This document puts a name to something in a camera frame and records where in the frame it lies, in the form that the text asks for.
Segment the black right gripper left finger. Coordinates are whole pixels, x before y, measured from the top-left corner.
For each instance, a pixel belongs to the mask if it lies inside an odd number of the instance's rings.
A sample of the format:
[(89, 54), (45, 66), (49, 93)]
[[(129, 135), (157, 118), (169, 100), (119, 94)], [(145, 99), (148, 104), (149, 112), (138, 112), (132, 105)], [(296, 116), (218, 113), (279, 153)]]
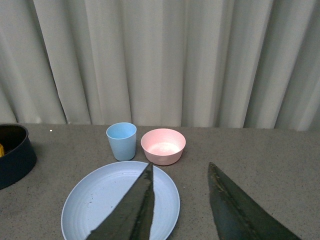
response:
[(154, 171), (149, 163), (111, 214), (88, 240), (148, 240), (155, 208)]

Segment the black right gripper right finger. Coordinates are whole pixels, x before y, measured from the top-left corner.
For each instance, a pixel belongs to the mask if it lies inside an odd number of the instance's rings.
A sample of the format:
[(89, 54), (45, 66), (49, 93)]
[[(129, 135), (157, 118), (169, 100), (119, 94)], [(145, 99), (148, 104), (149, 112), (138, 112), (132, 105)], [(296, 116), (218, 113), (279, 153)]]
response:
[(221, 240), (298, 240), (213, 162), (208, 165), (209, 203)]

